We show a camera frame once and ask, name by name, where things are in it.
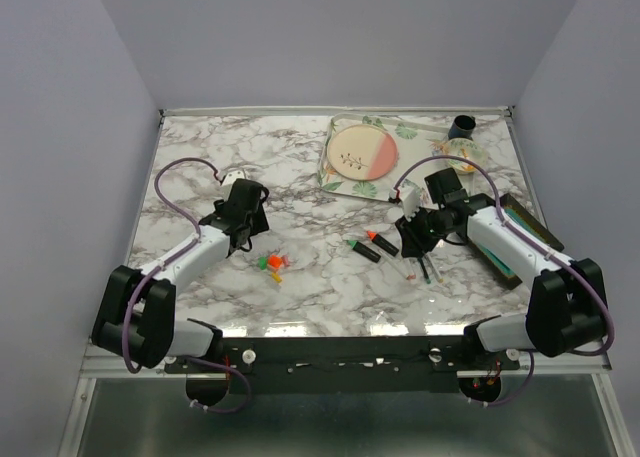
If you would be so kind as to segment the orange highlighter black body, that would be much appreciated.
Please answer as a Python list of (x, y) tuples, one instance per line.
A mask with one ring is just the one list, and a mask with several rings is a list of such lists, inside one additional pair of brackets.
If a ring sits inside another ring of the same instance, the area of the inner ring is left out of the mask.
[(368, 231), (367, 236), (375, 246), (379, 247), (381, 250), (392, 257), (396, 257), (400, 252), (400, 250), (394, 244), (392, 244), (377, 232)]

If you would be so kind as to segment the pink capped white pen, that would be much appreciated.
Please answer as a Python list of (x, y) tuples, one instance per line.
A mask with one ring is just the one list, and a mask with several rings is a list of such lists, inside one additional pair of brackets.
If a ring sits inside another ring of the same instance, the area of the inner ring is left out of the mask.
[(406, 271), (395, 259), (383, 254), (382, 258), (405, 280), (411, 279), (411, 274)]

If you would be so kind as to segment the yellow capped marker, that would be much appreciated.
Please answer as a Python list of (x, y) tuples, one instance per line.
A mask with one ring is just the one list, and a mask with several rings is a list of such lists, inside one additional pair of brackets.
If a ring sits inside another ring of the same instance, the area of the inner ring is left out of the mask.
[(426, 260), (427, 260), (427, 263), (428, 263), (430, 269), (433, 271), (433, 273), (435, 275), (436, 281), (438, 283), (443, 283), (444, 279), (443, 279), (440, 271), (437, 269), (435, 263), (432, 261), (432, 259), (429, 256), (427, 256)]

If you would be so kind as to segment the orange highlighter cap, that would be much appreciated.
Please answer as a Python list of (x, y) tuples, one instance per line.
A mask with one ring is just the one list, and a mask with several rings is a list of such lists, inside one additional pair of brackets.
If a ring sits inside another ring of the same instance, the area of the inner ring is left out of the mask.
[(278, 255), (272, 254), (267, 258), (267, 264), (273, 269), (279, 269), (283, 265), (283, 261)]

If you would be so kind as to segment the green highlighter black body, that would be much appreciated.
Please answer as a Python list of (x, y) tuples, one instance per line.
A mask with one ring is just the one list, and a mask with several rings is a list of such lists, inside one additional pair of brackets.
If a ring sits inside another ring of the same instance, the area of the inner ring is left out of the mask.
[(367, 260), (374, 263), (380, 262), (381, 255), (360, 241), (347, 239), (346, 243), (354, 252), (365, 257)]

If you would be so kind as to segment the teal acrylic marker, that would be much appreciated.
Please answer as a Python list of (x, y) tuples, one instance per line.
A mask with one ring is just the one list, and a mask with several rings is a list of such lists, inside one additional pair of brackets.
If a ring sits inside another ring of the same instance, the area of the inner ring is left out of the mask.
[(423, 275), (426, 283), (427, 284), (431, 284), (430, 275), (429, 275), (429, 273), (427, 271), (426, 264), (425, 264), (424, 260), (422, 258), (418, 258), (417, 261), (418, 261), (418, 264), (420, 266), (422, 275)]

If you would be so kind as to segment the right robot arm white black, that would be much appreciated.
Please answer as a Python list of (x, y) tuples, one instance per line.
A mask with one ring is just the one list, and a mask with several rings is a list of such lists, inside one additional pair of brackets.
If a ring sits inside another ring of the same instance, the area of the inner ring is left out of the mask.
[(532, 350), (546, 357), (583, 353), (584, 345), (611, 335), (600, 267), (591, 259), (575, 260), (527, 232), (486, 194), (470, 196), (451, 169), (425, 180), (436, 206), (427, 210), (418, 192), (390, 193), (402, 207), (396, 222), (402, 254), (421, 258), (456, 234), (484, 249), (511, 270), (530, 292), (523, 314), (498, 316), (467, 326), (460, 356), (480, 369), (507, 349)]

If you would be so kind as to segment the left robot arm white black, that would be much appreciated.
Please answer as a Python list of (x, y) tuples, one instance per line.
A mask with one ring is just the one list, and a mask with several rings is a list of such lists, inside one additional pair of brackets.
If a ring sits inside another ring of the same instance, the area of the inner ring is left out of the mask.
[(269, 229), (265, 186), (239, 178), (225, 189), (211, 214), (187, 217), (194, 233), (183, 242), (140, 268), (121, 265), (110, 274), (91, 340), (122, 357), (128, 371), (153, 368), (167, 357), (187, 356), (201, 372), (220, 364), (222, 332), (199, 320), (179, 320), (176, 302), (205, 271), (236, 251), (250, 251), (252, 238)]

